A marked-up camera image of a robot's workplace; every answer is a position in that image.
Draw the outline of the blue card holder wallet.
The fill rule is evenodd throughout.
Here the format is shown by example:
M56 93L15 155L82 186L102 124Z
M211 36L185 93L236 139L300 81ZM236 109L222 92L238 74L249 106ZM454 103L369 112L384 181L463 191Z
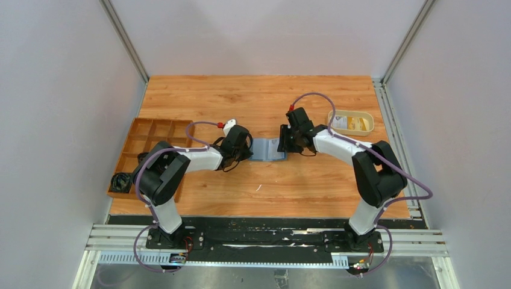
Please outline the blue card holder wallet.
M286 152L277 151L279 143L279 138L254 138L249 160L262 162L287 160Z

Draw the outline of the gold VIP card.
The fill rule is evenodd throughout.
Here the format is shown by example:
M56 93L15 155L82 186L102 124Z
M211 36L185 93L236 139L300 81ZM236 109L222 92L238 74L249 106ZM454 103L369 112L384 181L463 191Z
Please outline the gold VIP card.
M370 126L368 120L363 117L349 117L348 129L352 131L369 131Z

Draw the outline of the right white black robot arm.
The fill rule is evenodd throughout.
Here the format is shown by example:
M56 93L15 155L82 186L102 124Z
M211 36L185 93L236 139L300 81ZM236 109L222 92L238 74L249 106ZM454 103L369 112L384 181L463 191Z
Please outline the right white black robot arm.
M302 107L291 106L286 118L289 123L280 127L279 152L303 154L308 150L312 155L326 154L352 166L361 200L344 230L346 243L353 249L360 247L375 231L384 205L407 186L390 144L357 142L331 134L326 125L315 126Z

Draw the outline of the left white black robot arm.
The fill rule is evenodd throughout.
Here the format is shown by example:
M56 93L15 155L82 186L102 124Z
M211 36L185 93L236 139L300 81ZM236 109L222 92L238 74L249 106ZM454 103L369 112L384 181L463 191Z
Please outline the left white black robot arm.
M224 136L202 148L158 142L131 174L136 196L153 216L152 230L169 241L182 238L184 224L175 194L187 173L229 172L252 155L253 137L240 125L223 125Z

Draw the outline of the card lying in tray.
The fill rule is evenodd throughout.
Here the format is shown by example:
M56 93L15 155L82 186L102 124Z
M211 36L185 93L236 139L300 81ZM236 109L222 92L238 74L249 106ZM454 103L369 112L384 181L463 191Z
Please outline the card lying in tray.
M334 129L348 129L348 117L335 115L331 126Z

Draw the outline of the cream oval plastic tray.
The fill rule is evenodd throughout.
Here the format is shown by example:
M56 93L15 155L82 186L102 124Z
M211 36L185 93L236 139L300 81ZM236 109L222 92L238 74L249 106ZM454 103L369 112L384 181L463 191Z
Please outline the cream oval plastic tray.
M363 111L336 110L330 111L327 122L334 115L331 124L333 131L343 135L368 136L375 127L371 114Z

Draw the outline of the wooden compartment tray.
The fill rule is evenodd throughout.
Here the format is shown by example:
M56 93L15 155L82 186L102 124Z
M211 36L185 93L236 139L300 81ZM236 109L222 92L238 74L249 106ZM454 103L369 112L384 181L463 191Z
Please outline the wooden compartment tray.
M192 141L186 135L186 127L190 123L191 120L134 118L112 177L132 173L139 164L139 154L149 152L160 141L189 147Z

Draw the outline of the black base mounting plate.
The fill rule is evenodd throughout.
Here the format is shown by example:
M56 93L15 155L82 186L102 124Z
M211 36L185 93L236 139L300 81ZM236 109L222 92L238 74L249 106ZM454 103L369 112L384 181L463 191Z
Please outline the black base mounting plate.
M169 241L151 228L140 233L140 249L191 251L191 261L219 263L318 264L332 253L383 253L388 237L376 229L360 247L345 240L347 219L296 219L256 217L183 217L182 238Z

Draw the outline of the right aluminium corner post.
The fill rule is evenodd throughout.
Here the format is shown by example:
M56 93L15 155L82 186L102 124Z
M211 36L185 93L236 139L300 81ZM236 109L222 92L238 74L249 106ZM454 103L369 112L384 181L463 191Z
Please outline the right aluminium corner post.
M436 4L436 0L426 0L422 3L421 8L419 9L417 15L415 16L412 24L407 30L401 44L399 45L396 53L394 54L392 60L390 61L384 75L381 78L380 83L382 86L386 85L391 78L393 77L396 69L398 68L401 60L405 56L409 46L413 43L416 35L419 33L419 30L423 26L424 22L428 18L431 10Z

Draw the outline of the aluminium corner post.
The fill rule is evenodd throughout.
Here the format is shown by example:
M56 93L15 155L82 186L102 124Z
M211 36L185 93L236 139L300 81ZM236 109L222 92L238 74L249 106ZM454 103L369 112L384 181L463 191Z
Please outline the aluminium corner post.
M142 63L142 60L139 56L139 54L136 51L135 46L133 45L127 30L125 29L121 18L119 17L115 7L114 3L111 0L99 0L99 3L101 4L107 18L109 19L113 29L116 31L116 34L119 37L119 40L121 41L121 44L125 48L131 62L133 63L135 69L137 70L137 73L139 74L141 80L145 85L148 85L149 83L149 73L147 72L144 64Z
M422 3L421 8L419 9L417 15L415 16L412 24L407 30L401 44L399 45L396 53L394 54L392 60L390 61L384 75L381 78L380 83L382 86L386 85L391 78L393 77L396 69L398 68L401 60L405 56L409 46L413 43L416 35L419 33L419 30L423 26L424 22L428 18L431 10L436 4L436 0L426 0Z

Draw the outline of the left aluminium corner post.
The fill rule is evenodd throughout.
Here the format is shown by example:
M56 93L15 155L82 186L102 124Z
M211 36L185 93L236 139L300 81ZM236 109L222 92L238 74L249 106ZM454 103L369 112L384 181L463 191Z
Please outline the left aluminium corner post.
M99 0L99 3L101 4L107 18L109 19L113 29L116 31L116 34L119 37L119 40L121 41L121 44L125 48L131 62L133 63L135 69L137 70L137 73L139 74L141 80L145 85L148 85L149 83L149 73L147 72L144 64L142 63L142 60L139 56L139 54L136 51L135 46L133 45L127 30L125 29L121 18L119 17L115 7L114 3L111 0Z

